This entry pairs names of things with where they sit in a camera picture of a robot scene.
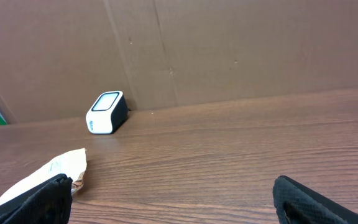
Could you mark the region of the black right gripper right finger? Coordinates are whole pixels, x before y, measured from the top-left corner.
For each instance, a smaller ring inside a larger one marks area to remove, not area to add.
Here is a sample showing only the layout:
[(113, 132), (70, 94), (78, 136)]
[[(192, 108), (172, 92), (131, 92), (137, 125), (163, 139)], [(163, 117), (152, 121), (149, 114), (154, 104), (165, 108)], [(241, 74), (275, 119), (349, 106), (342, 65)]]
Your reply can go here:
[(358, 214), (285, 176), (273, 185), (280, 224), (358, 224)]

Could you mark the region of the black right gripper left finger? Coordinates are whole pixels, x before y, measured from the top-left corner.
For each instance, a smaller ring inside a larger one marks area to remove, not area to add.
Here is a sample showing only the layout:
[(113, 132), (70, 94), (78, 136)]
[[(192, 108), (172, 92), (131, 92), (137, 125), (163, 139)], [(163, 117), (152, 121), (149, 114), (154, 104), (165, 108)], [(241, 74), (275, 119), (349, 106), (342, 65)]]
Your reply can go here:
[(73, 180), (58, 174), (0, 205), (0, 224), (67, 224)]

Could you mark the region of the beige paper pouch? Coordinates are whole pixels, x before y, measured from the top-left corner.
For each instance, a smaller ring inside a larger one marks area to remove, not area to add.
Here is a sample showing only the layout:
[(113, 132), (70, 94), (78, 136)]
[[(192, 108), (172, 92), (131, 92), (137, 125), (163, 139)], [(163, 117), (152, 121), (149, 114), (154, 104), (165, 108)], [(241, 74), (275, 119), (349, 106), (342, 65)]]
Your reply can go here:
[(83, 187), (83, 176), (87, 167), (86, 149), (68, 151), (43, 165), (31, 175), (18, 181), (10, 189), (0, 196), (0, 205), (36, 187), (46, 180), (58, 175), (65, 174), (73, 180), (71, 194), (75, 194)]

